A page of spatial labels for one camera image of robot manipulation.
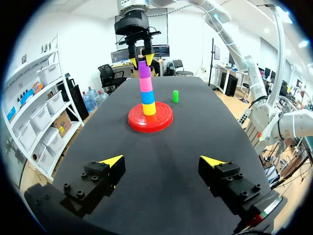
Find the screw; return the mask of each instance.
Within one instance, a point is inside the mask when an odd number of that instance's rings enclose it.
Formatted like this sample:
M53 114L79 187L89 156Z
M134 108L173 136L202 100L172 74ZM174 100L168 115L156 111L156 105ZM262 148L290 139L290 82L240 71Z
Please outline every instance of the screw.
M82 190L77 190L76 196L77 196L79 199L82 199L82 198L85 196L85 194L84 194L84 192L83 192Z
M242 191L241 196L242 197L248 197L249 193L247 191Z
M97 183L99 180L98 176L93 176L91 179L94 183Z
M83 172L80 174L80 177L82 177L82 179L85 179L85 178L87 178L87 174Z
M68 183L63 184L64 190L70 190L70 186Z
M261 189L261 185L260 185L260 184L256 184L256 185L254 186L254 189L257 190L257 191L259 191L259 190Z
M227 178L226 178L226 181L227 181L228 183L232 182L232 181L233 181L233 177L227 177Z

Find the desk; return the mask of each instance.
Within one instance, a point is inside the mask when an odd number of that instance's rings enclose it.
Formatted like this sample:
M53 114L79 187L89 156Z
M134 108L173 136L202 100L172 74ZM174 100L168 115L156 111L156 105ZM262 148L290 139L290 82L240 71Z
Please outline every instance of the desk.
M123 154L126 172L116 190L84 220L123 235L232 234L240 218L212 196L198 174L199 157L235 162L266 195L270 188L259 157L234 116L200 78L152 81L156 100L171 106L173 123L156 133L131 129L128 112L141 103L139 79L125 81L69 147L53 185L62 191L64 182L80 176L84 164ZM173 90L179 91L179 103L172 102Z
M226 71L226 79L225 79L225 85L224 85L224 89L222 89L219 85L217 86L221 92L223 92L223 94L225 94L226 92L226 88L227 88L227 85L228 85L228 78L229 78L229 74L230 73L233 73L235 74L234 76L236 76L236 73L239 73L241 75L241 83L240 83L240 90L242 92L245 92L244 90L242 90L243 88L243 83L244 83L244 80L245 80L245 76L248 75L246 72L239 72L239 71L234 71L232 69L229 69L229 68L226 68L224 66L220 66L220 65L217 65L218 69L222 69L222 70L225 70Z
M125 63L125 64L118 64L118 65L112 65L111 68L114 72L124 71L124 77L132 77L131 68L133 68L132 63Z

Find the bottle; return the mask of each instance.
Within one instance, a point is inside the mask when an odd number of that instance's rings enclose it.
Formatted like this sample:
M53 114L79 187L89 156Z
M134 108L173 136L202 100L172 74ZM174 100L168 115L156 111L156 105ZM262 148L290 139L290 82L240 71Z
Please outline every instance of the bottle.
M91 89L91 87L88 87L88 91L87 94L89 94L93 100L94 105L96 105L96 102L94 101L94 99L97 97L97 92L95 89Z
M85 92L83 92L83 100L87 111L90 114L94 110L94 100L91 98L90 94L86 94Z
M100 107L100 105L109 97L107 93L102 93L101 90L98 91L99 95L94 99L94 101L97 104L97 107Z

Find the storage bin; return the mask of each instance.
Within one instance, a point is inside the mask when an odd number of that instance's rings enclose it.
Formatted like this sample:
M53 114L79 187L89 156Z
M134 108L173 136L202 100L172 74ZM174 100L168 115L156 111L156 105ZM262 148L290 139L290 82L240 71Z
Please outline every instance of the storage bin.
M59 134L59 130L54 127L49 127L42 138L43 143L47 146L49 153L55 156L62 146L64 145L64 140Z
M31 124L42 131L51 121L51 115L47 108L47 103L42 104L35 109L30 116Z
M18 129L14 129L16 137L20 140L26 151L29 151L31 146L36 140L36 133L28 120L25 124L21 125Z
M42 70L38 70L37 75L39 76L41 83L44 86L47 86L48 84L62 76L60 65L59 63L52 63Z
M53 162L53 157L47 151L44 144L38 143L33 153L33 159L46 173L49 173Z
M55 114L64 105L64 101L63 101L63 97L62 97L61 92L62 91L58 91L53 97L51 97L47 101L47 107L48 107L49 113Z

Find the person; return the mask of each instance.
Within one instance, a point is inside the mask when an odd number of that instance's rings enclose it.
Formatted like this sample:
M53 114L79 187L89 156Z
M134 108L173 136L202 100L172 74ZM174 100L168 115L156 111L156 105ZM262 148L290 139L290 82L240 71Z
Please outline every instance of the person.
M141 59L139 58L139 60L145 60L146 51L144 48L141 49L141 54L143 57ZM156 75L160 76L160 63L156 60L152 60L151 66L155 69Z

